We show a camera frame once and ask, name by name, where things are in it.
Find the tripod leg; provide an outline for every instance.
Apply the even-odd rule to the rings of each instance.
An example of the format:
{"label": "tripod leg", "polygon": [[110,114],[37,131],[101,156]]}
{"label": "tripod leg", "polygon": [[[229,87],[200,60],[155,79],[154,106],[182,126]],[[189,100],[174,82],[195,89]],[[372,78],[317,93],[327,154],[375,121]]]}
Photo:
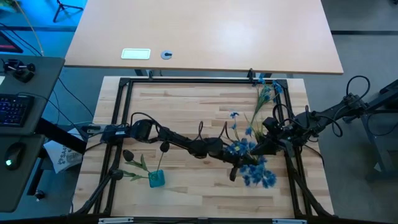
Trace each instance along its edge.
{"label": "tripod leg", "polygon": [[83,10],[83,8],[82,8],[82,7],[78,7],[78,6],[69,6],[69,5],[63,5],[63,6],[65,6],[65,7],[71,7],[71,8],[74,8],[74,9],[80,9],[80,10]]}
{"label": "tripod leg", "polygon": [[60,5],[58,6],[57,12],[55,13],[55,16],[54,16],[54,19],[52,20],[52,22],[55,22],[55,21],[57,20],[58,13],[60,13],[61,8],[63,8],[63,6],[60,4]]}

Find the white paper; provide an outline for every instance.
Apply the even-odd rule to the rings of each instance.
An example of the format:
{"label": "white paper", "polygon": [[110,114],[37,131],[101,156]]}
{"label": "white paper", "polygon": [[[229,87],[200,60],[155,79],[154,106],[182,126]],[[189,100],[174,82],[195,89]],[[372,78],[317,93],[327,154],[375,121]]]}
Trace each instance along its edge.
{"label": "white paper", "polygon": [[[83,140],[76,128],[73,128],[68,133],[74,134],[74,136],[80,140]],[[44,148],[49,154],[56,174],[66,170],[69,167],[81,163],[83,160],[83,156],[80,153],[75,152],[55,141],[49,141],[45,143]]]}

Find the green leaf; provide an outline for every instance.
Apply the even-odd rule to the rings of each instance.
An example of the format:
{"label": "green leaf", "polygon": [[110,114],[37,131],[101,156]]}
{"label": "green leaf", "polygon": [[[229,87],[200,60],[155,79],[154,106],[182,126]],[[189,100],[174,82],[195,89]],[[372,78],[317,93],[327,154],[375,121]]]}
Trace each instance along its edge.
{"label": "green leaf", "polygon": [[135,173],[130,173],[130,172],[127,172],[127,171],[123,171],[123,174],[126,174],[129,177],[135,177],[137,175]]}
{"label": "green leaf", "polygon": [[125,164],[133,165],[133,166],[136,166],[136,167],[142,169],[142,164],[139,162],[136,162],[136,161],[125,162]]}
{"label": "green leaf", "polygon": [[136,175],[135,177],[133,177],[130,181],[133,181],[133,180],[138,180],[138,179],[141,179],[141,178],[144,178],[143,176],[141,176],[141,175]]}
{"label": "green leaf", "polygon": [[147,165],[145,164],[144,155],[142,154],[141,154],[141,164],[142,164],[142,169],[148,171]]}

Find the blue flower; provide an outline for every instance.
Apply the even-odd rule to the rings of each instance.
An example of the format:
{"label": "blue flower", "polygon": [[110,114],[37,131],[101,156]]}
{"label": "blue flower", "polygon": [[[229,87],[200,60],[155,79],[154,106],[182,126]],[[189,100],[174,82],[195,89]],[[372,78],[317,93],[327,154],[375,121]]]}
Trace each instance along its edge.
{"label": "blue flower", "polygon": [[270,187],[273,187],[276,183],[276,175],[272,174],[271,178],[267,178],[267,183]]}
{"label": "blue flower", "polygon": [[273,187],[276,183],[276,175],[269,170],[265,170],[263,174],[264,174],[265,180],[267,181],[267,185],[270,187]]}
{"label": "blue flower", "polygon": [[250,127],[247,127],[246,130],[245,130],[245,132],[244,132],[244,134],[251,137],[251,128],[250,128]]}
{"label": "blue flower", "polygon": [[252,180],[253,183],[257,185],[262,180],[262,175],[255,173],[254,175],[252,175]]}
{"label": "blue flower", "polygon": [[270,99],[271,99],[271,97],[269,95],[264,96],[265,101],[269,101]]}
{"label": "blue flower", "polygon": [[242,138],[241,143],[247,146],[248,144],[248,139],[247,138]]}
{"label": "blue flower", "polygon": [[244,176],[243,176],[243,180],[244,180],[244,184],[245,184],[246,186],[249,186],[249,185],[250,185],[250,176],[244,175]]}
{"label": "blue flower", "polygon": [[260,76],[259,77],[259,83],[261,83],[261,84],[265,84],[266,83],[266,81]]}
{"label": "blue flower", "polygon": [[263,165],[267,162],[267,159],[264,156],[261,156],[258,160],[259,165]]}
{"label": "blue flower", "polygon": [[255,142],[249,142],[249,150],[251,151],[252,149],[254,149],[256,146]]}
{"label": "blue flower", "polygon": [[237,112],[232,112],[229,116],[232,117],[232,118],[234,119],[236,115],[239,116],[239,113],[237,113]]}
{"label": "blue flower", "polygon": [[262,186],[263,186],[264,188],[268,188],[268,187],[269,187],[266,179],[263,179],[263,180],[262,180]]}
{"label": "blue flower", "polygon": [[241,174],[243,174],[243,173],[245,173],[246,171],[247,171],[247,169],[248,169],[248,165],[243,165],[241,168],[240,168],[240,173]]}
{"label": "blue flower", "polygon": [[235,154],[238,153],[237,150],[236,150],[236,146],[237,146],[237,145],[235,145],[235,143],[232,143],[232,145],[228,146],[228,147],[226,148],[226,150],[227,150],[230,154],[235,155]]}
{"label": "blue flower", "polygon": [[256,171],[256,166],[254,165],[249,165],[249,173],[253,174]]}
{"label": "blue flower", "polygon": [[269,88],[269,86],[266,85],[266,86],[264,86],[264,90],[263,91],[268,93],[268,92],[271,91],[271,88]]}
{"label": "blue flower", "polygon": [[272,175],[273,175],[273,173],[271,171],[269,171],[269,170],[265,170],[264,171],[264,176],[265,177],[270,178]]}
{"label": "blue flower", "polygon": [[239,155],[241,155],[241,156],[243,156],[243,155],[245,155],[245,153],[247,153],[248,152],[248,148],[246,147],[246,146],[244,146],[244,145],[240,145],[239,146]]}
{"label": "blue flower", "polygon": [[265,169],[266,168],[264,167],[263,164],[259,164],[259,165],[256,166],[256,171],[254,171],[254,173],[258,174],[258,175],[260,175],[262,177],[262,174],[264,173]]}
{"label": "blue flower", "polygon": [[274,87],[277,93],[282,93],[282,87],[276,80],[272,81],[272,86]]}

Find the black desk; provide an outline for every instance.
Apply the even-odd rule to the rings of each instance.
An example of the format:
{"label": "black desk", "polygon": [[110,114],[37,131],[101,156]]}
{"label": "black desk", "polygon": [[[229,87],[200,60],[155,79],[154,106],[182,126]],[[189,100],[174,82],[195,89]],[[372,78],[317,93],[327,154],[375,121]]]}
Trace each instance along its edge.
{"label": "black desk", "polygon": [[[47,99],[50,98],[65,62],[63,58],[21,55],[0,54],[0,58],[4,61],[10,58],[18,59],[24,64],[33,63],[36,67],[35,76],[27,83],[16,80],[11,73],[4,74],[5,78],[0,85],[0,93],[17,94],[26,92],[40,95]],[[47,100],[38,96],[34,96],[34,98],[34,104],[23,127],[0,127],[0,160],[4,160],[5,151],[12,143],[21,139],[22,142],[27,144],[21,165],[17,170],[9,171],[5,165],[0,165],[0,212],[12,212],[16,209],[32,168],[42,150],[44,136],[76,152],[84,154],[85,151],[86,143],[84,141],[41,118]],[[32,195],[29,192],[31,192],[31,189],[35,190],[39,183],[41,175],[36,174],[32,181],[33,184],[29,187],[28,195]]]}
{"label": "black desk", "polygon": [[5,149],[18,141],[27,145],[19,168],[11,171],[7,170],[4,164],[0,166],[0,211],[2,212],[13,212],[17,208],[36,158],[43,146],[44,136],[35,134],[33,136],[0,137],[0,159],[3,160]]}

